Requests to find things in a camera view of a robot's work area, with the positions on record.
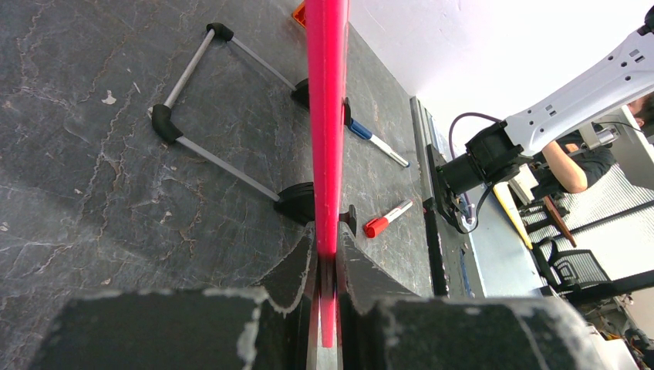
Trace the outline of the orange toy brick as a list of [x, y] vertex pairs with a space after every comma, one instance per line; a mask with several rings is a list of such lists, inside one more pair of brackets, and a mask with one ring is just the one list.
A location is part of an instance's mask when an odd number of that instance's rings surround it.
[[292, 12], [292, 19], [295, 20], [302, 28], [306, 28], [305, 1], [302, 1]]

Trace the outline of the metal whiteboard stand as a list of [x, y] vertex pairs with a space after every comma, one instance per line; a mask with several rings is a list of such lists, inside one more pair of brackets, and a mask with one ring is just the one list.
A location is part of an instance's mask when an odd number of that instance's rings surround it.
[[285, 219], [315, 222], [308, 82], [289, 82], [225, 24], [207, 24], [165, 100], [151, 107], [150, 125]]

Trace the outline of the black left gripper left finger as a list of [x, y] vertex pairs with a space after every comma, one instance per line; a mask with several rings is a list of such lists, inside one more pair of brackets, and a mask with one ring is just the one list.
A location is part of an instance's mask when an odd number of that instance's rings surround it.
[[103, 291], [72, 299], [33, 369], [313, 369], [315, 227], [247, 288]]

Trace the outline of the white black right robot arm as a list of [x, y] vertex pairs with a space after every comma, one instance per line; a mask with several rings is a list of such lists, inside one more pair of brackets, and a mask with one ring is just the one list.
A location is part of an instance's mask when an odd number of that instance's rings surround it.
[[444, 164], [429, 150], [434, 193], [454, 197], [518, 173], [547, 144], [593, 122], [612, 118], [653, 91], [653, 12], [604, 59], [539, 103], [481, 130], [465, 154]]

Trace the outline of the seated person background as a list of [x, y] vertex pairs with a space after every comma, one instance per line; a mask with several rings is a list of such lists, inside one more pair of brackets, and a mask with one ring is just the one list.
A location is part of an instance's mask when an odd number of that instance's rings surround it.
[[583, 144], [582, 135], [576, 130], [550, 142], [534, 155], [531, 171], [538, 182], [531, 189], [534, 198], [555, 193], [582, 193], [616, 163], [607, 146], [577, 153]]

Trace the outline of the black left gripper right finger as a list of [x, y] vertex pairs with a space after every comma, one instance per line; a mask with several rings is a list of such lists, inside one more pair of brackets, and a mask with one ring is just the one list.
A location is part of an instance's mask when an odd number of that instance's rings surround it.
[[581, 316], [554, 298], [423, 298], [346, 224], [336, 254], [341, 369], [602, 369]]

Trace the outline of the red capped white marker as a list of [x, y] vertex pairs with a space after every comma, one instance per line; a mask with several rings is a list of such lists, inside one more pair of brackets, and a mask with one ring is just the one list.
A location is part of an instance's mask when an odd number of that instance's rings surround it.
[[369, 221], [367, 224], [364, 225], [363, 227], [364, 234], [368, 238], [375, 238], [379, 236], [389, 226], [389, 224], [391, 224], [399, 216], [401, 216], [407, 210], [409, 210], [412, 207], [412, 205], [413, 205], [412, 200], [404, 200], [402, 203], [395, 206], [387, 214], [372, 219], [371, 221]]

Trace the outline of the blue capped white marker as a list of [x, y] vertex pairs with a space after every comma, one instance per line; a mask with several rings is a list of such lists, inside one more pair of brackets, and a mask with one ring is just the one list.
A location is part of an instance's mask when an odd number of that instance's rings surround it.
[[400, 156], [389, 144], [385, 143], [355, 119], [350, 119], [346, 126], [349, 131], [358, 136], [358, 138], [370, 142], [372, 145], [386, 154], [389, 158], [398, 163], [401, 167], [410, 167], [410, 161]]

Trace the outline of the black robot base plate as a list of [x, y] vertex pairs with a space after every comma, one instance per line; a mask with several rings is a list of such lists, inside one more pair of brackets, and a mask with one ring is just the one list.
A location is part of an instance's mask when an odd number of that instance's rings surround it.
[[446, 160], [429, 144], [421, 166], [423, 215], [433, 294], [449, 298], [484, 298], [485, 291], [477, 269], [476, 253], [469, 236], [448, 224], [437, 208], [440, 197], [433, 185], [435, 168]]

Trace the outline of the pink framed whiteboard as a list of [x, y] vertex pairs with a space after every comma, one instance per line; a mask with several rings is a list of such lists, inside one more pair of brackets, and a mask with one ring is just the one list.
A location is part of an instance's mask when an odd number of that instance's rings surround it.
[[420, 201], [410, 97], [440, 130], [467, 111], [527, 109], [608, 54], [650, 1], [352, 1], [347, 92], [352, 112], [412, 163], [402, 169], [345, 134], [342, 202], [362, 222]]

